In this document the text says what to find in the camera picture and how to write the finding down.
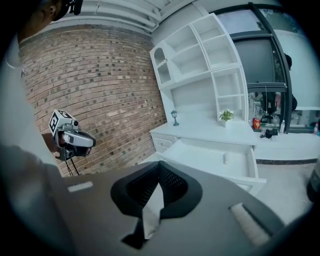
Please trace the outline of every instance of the white bookshelf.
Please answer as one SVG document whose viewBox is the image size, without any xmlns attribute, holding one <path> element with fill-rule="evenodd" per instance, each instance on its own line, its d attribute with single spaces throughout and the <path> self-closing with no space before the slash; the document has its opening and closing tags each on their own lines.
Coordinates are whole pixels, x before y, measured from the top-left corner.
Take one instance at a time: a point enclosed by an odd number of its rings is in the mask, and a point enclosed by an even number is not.
<svg viewBox="0 0 320 256">
<path fill-rule="evenodd" d="M 180 28 L 150 56 L 168 121 L 150 131 L 160 158 L 221 175 L 255 194 L 265 181 L 258 177 L 252 153 L 257 139 L 248 124 L 246 78 L 216 15 Z M 231 129 L 219 122 L 225 109 L 234 113 Z M 179 126 L 173 126 L 172 110 Z M 222 159 L 227 152 L 232 159 L 226 165 Z"/>
</svg>

